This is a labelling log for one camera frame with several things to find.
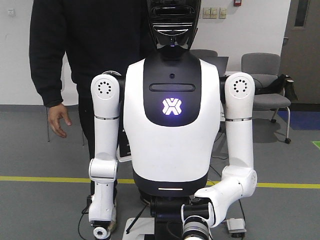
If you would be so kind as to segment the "person's bare hand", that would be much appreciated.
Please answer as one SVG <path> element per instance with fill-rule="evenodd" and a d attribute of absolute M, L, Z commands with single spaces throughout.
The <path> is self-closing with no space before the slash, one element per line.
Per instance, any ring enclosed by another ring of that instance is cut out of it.
<path fill-rule="evenodd" d="M 68 109 L 62 103 L 52 106 L 48 111 L 48 123 L 52 131 L 61 138 L 66 138 L 67 133 L 62 129 L 60 120 L 63 119 L 67 126 L 72 125 L 72 121 L 69 117 Z"/>

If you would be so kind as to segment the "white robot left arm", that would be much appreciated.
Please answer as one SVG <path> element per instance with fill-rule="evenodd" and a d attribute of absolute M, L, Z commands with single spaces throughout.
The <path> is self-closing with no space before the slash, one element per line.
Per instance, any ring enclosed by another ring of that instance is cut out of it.
<path fill-rule="evenodd" d="M 94 158 L 89 164 L 89 177 L 94 194 L 88 220 L 97 240 L 108 240 L 114 207 L 114 183 L 117 179 L 117 147 L 120 121 L 120 85 L 116 71 L 106 71 L 91 82 L 94 110 Z"/>

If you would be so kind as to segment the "white black robot base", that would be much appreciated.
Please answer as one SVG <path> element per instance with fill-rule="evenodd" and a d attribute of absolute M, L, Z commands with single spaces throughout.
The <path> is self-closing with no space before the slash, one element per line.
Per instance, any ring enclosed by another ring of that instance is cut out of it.
<path fill-rule="evenodd" d="M 151 217 L 126 222 L 124 240 L 210 240 L 215 223 L 213 205 L 208 198 L 156 197 L 150 202 Z"/>

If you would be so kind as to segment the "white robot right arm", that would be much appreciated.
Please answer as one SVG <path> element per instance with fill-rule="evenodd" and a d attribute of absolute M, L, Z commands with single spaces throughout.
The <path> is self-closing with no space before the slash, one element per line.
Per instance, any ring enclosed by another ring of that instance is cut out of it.
<path fill-rule="evenodd" d="M 208 240 L 210 228 L 218 226 L 235 201 L 250 197 L 257 185 L 254 170 L 252 111 L 255 95 L 253 78 L 244 72 L 228 76 L 224 85 L 225 130 L 229 164 L 221 181 L 197 190 L 197 205 L 182 205 L 183 240 Z"/>

